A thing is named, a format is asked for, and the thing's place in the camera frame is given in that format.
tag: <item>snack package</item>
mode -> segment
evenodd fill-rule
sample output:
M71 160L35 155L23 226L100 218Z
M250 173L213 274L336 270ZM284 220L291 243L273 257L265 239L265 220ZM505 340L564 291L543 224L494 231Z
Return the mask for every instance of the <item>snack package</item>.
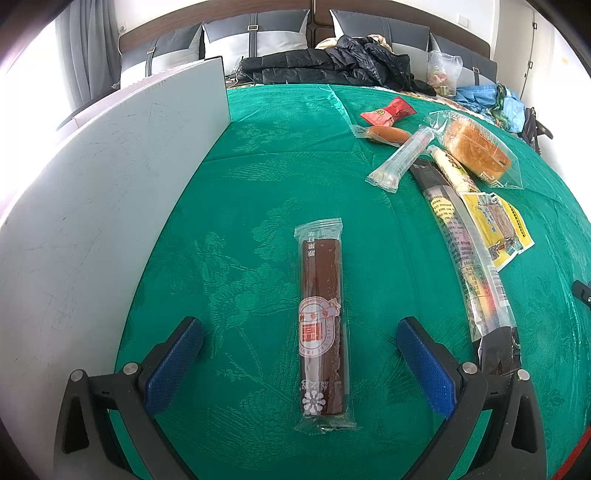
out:
M534 245L519 212L498 195L480 192L461 197L497 270Z
M427 64L427 83L438 95L453 97L456 94L457 80L462 72L462 57L442 51L430 51Z
M447 181L452 185L456 193L479 192L480 190L464 170L464 167L448 152L435 145L429 145L427 153L439 167Z
M410 138L410 133L394 127L362 127L350 125L353 135L357 138L367 138L374 142L385 143L393 147L400 147Z
M435 131L429 127L419 127L410 139L384 163L370 173L365 181L386 192L396 193L398 182L410 165L423 153L429 142L435 138Z
M378 108L373 112L364 112L361 117L377 127L391 127L401 118L414 115L417 111L402 97L397 96L388 106Z
M298 308L301 422L296 430L324 433L355 429L349 408L349 357L342 319L340 218L295 229L300 246Z
M437 219L456 268L480 368L491 375L519 369L521 350L515 317L466 206L432 162L417 160L410 171Z
M441 145L488 186L523 188L517 156L481 124L453 110L430 113L427 122Z

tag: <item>black down jacket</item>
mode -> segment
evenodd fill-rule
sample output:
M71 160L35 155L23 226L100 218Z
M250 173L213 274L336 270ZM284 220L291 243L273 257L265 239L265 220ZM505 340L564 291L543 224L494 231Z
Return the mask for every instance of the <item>black down jacket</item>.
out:
M392 90L421 92L435 90L410 72L408 55L394 55L373 38L343 35L336 47L319 50L290 50L243 59L239 77L255 83L333 83L382 86Z

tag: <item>headboard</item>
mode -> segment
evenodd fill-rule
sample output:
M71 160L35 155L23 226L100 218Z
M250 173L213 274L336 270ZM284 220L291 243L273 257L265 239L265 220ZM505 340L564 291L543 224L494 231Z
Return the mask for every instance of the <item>headboard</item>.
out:
M458 43L486 58L490 58L491 55L490 45L468 30L418 8L392 0L206 0L175 10L130 30L120 37L119 50L124 53L143 42L197 22L210 22L248 13L303 8L310 8L313 13L310 15L307 28L308 46L311 48L325 38L335 36L329 12L333 8L426 25L435 35Z

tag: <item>green tablecloth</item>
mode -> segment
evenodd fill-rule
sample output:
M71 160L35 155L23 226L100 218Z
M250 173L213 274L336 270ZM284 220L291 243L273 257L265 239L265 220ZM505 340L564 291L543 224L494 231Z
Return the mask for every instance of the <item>green tablecloth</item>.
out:
M459 361L472 358L460 288L437 225L410 174L396 194L364 181L392 152L357 140L350 123L395 95L375 89L277 85L228 92L232 123L174 208L139 283L117 369L141 360L185 315L206 344L170 409L158 416L202 480L397 479L441 418L396 349L416 316ZM407 99L414 131L445 107ZM487 125L519 156L524 190L498 190L536 245L501 272L524 366L544 420L548 474L589 421L591 313L573 299L591 278L591 225L559 177L521 140ZM298 423L298 254L294 227L342 217L344 317L361 430L306 436ZM148 478L116 414L132 465ZM486 416L481 417L479 433ZM469 446L473 454L479 438ZM455 472L470 462L465 455Z

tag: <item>wall outlet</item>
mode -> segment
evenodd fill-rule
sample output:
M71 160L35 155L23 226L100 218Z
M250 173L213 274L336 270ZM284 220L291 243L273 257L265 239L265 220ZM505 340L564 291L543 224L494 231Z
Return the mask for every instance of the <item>wall outlet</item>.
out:
M464 17L464 15L458 15L457 23L464 28L468 28L468 26L470 25L470 19L468 17Z

